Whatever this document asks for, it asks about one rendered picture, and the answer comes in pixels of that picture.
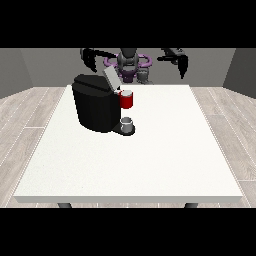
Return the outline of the red pod holder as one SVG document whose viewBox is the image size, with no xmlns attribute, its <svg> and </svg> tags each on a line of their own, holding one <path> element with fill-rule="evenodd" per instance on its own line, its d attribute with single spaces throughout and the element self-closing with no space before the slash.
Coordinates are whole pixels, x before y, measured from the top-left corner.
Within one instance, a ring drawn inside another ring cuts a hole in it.
<svg viewBox="0 0 256 256">
<path fill-rule="evenodd" d="M 133 106 L 133 92 L 131 90 L 123 90 L 119 93 L 120 107 L 129 109 Z"/>
</svg>

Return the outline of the small grey coffee pod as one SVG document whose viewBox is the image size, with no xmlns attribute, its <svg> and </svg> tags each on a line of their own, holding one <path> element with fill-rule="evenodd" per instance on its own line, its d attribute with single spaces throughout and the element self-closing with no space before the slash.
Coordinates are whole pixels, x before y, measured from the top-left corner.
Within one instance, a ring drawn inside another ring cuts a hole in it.
<svg viewBox="0 0 256 256">
<path fill-rule="evenodd" d="M 141 68 L 137 72 L 137 81 L 142 84 L 148 82 L 149 70 L 147 68 Z"/>
</svg>

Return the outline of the small grey cup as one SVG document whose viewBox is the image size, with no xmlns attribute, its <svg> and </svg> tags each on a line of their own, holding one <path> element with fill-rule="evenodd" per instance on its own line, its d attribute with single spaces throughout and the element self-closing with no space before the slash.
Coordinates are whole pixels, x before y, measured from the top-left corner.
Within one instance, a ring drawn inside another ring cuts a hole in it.
<svg viewBox="0 0 256 256">
<path fill-rule="evenodd" d="M 120 120 L 121 131 L 124 133 L 129 133 L 133 129 L 133 121 L 130 117 L 123 117 Z"/>
</svg>

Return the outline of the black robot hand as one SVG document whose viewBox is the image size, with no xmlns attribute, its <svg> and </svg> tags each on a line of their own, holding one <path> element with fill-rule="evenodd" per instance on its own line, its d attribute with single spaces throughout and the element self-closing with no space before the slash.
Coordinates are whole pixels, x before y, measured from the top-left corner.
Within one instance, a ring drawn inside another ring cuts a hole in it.
<svg viewBox="0 0 256 256">
<path fill-rule="evenodd" d="M 80 56 L 85 66 L 88 67 L 94 73 L 97 72 L 96 69 L 96 58 L 97 57 L 106 57 L 106 58 L 115 58 L 116 55 L 113 53 L 95 50 L 94 48 L 81 48 Z"/>
<path fill-rule="evenodd" d="M 184 78 L 188 70 L 188 56 L 181 48 L 163 48 L 164 56 L 159 56 L 158 61 L 171 62 L 178 66 L 180 77 Z"/>
</svg>

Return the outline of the pale grey machine lid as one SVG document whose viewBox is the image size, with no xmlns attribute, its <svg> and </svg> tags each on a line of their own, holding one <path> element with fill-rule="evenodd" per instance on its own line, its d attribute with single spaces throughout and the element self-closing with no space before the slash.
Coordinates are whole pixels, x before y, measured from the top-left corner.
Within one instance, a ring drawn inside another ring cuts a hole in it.
<svg viewBox="0 0 256 256">
<path fill-rule="evenodd" d="M 107 79 L 111 89 L 116 91 L 122 84 L 113 66 L 109 66 L 103 70 L 103 74 Z"/>
</svg>

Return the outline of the black coffee machine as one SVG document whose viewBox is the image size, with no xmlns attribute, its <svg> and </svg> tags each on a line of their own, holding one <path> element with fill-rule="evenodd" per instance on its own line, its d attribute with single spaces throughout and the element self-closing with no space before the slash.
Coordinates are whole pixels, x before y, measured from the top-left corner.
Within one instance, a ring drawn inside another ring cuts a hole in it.
<svg viewBox="0 0 256 256">
<path fill-rule="evenodd" d="M 121 110 L 118 88 L 113 91 L 104 76 L 78 75 L 72 84 L 72 91 L 79 122 L 94 132 L 116 132 L 123 136 L 135 133 L 135 126 L 129 133 L 121 131 Z"/>
</svg>

